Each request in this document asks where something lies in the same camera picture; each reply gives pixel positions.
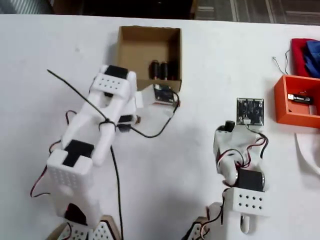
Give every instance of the white tabletop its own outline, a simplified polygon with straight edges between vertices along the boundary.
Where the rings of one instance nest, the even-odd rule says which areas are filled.
[[[102,64],[112,64],[118,27],[182,28],[181,108],[161,136],[118,134],[124,236],[178,240],[205,206],[221,201],[223,177],[213,155],[214,131],[236,118],[236,98],[264,98],[264,133],[270,143],[272,216],[250,239],[317,239],[320,178],[301,160],[294,132],[275,122],[273,86],[291,38],[320,39],[319,26],[91,16],[0,15],[0,232],[2,239],[44,239],[62,222],[49,196],[29,191],[66,129],[64,113],[84,103],[46,69],[87,93]],[[157,132],[167,115],[151,106],[138,128]],[[119,223],[112,159],[100,169],[103,212]],[[37,193],[45,190],[40,183]]]

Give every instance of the open cardboard box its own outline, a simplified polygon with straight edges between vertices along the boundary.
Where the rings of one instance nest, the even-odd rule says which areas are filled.
[[[288,94],[313,97],[313,105],[294,102]],[[277,123],[320,128],[320,79],[283,75],[274,86],[274,100]]]
[[[168,85],[176,93],[182,84],[182,35],[180,28],[121,26],[117,42],[117,66],[136,72],[138,90],[151,84]],[[159,63],[177,61],[175,80],[150,78],[149,66],[153,60]]]

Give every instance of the blue fabric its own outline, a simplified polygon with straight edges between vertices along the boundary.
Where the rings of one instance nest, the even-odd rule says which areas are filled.
[[[320,79],[320,41],[306,42],[304,60],[311,77]]]

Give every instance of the usb flash drive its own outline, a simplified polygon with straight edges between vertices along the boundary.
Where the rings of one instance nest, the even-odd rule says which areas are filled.
[[[296,103],[301,103],[301,104],[313,104],[314,99],[311,96],[304,96],[304,95],[298,95],[298,94],[288,94],[288,99],[292,100]]]

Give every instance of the orange plastic container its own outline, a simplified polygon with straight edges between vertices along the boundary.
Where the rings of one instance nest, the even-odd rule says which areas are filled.
[[[294,102],[288,94],[313,97],[313,106]],[[274,101],[277,123],[320,128],[320,79],[283,75],[274,86]]]

